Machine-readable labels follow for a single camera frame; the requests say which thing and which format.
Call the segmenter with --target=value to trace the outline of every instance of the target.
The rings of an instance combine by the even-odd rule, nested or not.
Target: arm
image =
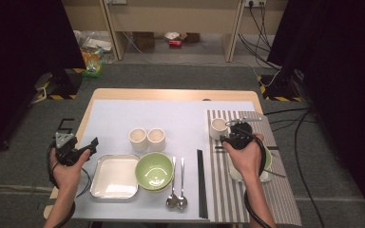
[[[72,166],[63,166],[55,157],[55,150],[50,153],[50,167],[53,167],[53,175],[58,183],[58,198],[49,213],[44,227],[55,227],[62,222],[70,212],[76,197],[78,185],[81,180],[83,164],[87,161],[90,151],[86,150],[79,160]]]
[[[256,135],[263,141],[263,135]],[[235,168],[241,173],[247,189],[248,201],[253,211],[269,226],[276,227],[271,211],[263,194],[259,180],[261,154],[256,142],[250,142],[244,149],[236,150],[228,142],[223,147],[229,153]],[[250,223],[251,228],[261,227],[257,222]]]

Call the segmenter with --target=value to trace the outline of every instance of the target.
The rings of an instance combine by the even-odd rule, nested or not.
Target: tray
[[[97,164],[90,188],[93,197],[129,199],[138,191],[135,167],[139,158],[134,155],[106,155]]]

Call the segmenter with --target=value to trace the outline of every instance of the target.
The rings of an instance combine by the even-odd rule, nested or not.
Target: black controller
[[[243,149],[253,140],[253,129],[247,122],[237,122],[230,125],[229,137],[221,135],[221,143],[228,142],[237,150]]]
[[[266,162],[266,151],[262,141],[255,135],[253,135],[253,128],[247,122],[236,120],[233,122],[229,122],[229,127],[229,137],[221,135],[221,143],[228,142],[233,146],[233,148],[241,150],[245,148],[245,146],[247,146],[248,143],[250,143],[251,141],[255,141],[259,146],[261,153],[261,161],[259,167],[259,175],[261,175]]]
[[[83,152],[85,152],[87,149],[90,150],[90,156],[88,157],[88,160],[93,154],[97,152],[96,146],[99,144],[97,137],[91,142],[90,145],[80,149],[75,149],[77,142],[78,140],[73,134],[55,134],[55,156],[59,163],[72,166],[79,160]]]

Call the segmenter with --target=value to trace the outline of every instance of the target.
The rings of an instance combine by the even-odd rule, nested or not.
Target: chopsticks
[[[198,155],[198,182],[199,182],[199,194],[200,194],[200,218],[208,219],[202,151],[198,149],[197,155]]]

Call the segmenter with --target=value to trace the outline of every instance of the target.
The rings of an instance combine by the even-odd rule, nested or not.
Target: spoon
[[[182,158],[182,194],[179,196],[179,208],[184,209],[188,205],[188,200],[186,200],[186,197],[183,195],[183,158]]]
[[[165,205],[167,207],[175,207],[179,203],[179,199],[174,194],[174,174],[176,172],[176,157],[173,157],[173,180],[171,181],[171,195],[168,196],[167,201],[165,202]]]

